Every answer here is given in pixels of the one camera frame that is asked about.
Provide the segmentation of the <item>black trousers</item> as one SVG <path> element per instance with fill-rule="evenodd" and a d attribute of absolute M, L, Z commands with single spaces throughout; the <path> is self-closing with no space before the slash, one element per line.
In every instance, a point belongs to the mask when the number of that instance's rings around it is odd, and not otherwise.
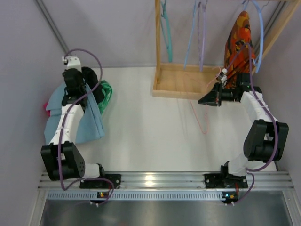
<path fill-rule="evenodd" d="M 97 75 L 94 72 L 94 70 L 92 70 L 89 67 L 82 67 L 81 69 L 82 69 L 82 74 L 85 82 L 89 85 L 90 89 L 94 88 L 94 86 L 99 83 Z M 98 87 L 93 91 L 93 95 L 97 104 L 101 103 L 105 98 L 102 89 L 103 86 L 99 84 Z"/>

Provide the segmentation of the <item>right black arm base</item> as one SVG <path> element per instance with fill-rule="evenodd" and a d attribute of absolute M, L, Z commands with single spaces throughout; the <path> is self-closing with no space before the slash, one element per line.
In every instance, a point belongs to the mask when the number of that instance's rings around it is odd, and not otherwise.
<path fill-rule="evenodd" d="M 209 173 L 204 175 L 207 189 L 214 188 L 248 188 L 246 176 L 222 175 L 221 173 Z"/>

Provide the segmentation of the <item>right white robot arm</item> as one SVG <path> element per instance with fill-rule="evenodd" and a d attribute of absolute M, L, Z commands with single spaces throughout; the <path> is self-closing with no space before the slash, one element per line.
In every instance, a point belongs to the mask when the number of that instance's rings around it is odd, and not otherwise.
<path fill-rule="evenodd" d="M 223 174 L 240 178 L 247 171 L 260 171 L 271 162 L 281 160 L 289 127 L 272 115 L 263 100 L 262 90 L 251 83 L 250 74 L 240 73 L 233 88 L 226 87 L 230 82 L 226 77 L 226 69 L 219 73 L 217 80 L 211 91 L 198 103 L 221 106 L 223 101 L 239 102 L 252 123 L 243 144 L 243 153 L 221 167 Z"/>

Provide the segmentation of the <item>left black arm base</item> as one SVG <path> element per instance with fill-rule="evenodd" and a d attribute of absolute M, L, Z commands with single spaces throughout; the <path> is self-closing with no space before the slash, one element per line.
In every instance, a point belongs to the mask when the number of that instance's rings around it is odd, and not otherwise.
<path fill-rule="evenodd" d="M 105 174 L 103 179 L 83 180 L 80 182 L 80 189 L 118 189 L 121 184 L 121 174 Z"/>

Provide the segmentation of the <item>light blue trousers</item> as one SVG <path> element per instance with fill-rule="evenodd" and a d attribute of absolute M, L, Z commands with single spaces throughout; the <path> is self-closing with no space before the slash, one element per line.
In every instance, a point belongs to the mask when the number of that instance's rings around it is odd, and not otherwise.
<path fill-rule="evenodd" d="M 51 141 L 58 127 L 62 113 L 62 99 L 65 87 L 65 83 L 62 83 L 59 87 L 57 87 L 48 101 L 48 109 L 51 111 L 51 116 L 48 118 L 44 130 L 46 144 Z M 87 98 L 87 107 L 79 122 L 77 130 L 76 144 L 98 140 L 105 135 L 101 113 L 98 109 L 94 95 L 89 94 Z"/>

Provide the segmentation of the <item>lilac hanger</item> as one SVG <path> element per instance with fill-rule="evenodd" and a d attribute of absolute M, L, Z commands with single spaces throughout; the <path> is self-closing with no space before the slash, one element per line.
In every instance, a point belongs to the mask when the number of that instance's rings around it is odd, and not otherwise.
<path fill-rule="evenodd" d="M 199 70 L 202 72 L 204 67 L 204 54 L 206 45 L 206 7 L 207 0 L 200 0 L 197 7 L 197 26 L 198 26 L 198 57 Z"/>

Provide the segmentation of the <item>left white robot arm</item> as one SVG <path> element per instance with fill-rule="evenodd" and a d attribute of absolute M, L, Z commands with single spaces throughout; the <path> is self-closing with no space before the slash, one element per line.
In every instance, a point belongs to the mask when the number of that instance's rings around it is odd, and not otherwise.
<path fill-rule="evenodd" d="M 44 131 L 46 144 L 41 156 L 50 180 L 102 178 L 99 163 L 85 163 L 77 144 L 104 136 L 99 103 L 103 101 L 101 85 L 89 67 L 67 69 L 64 83 L 52 94 L 50 112 Z"/>

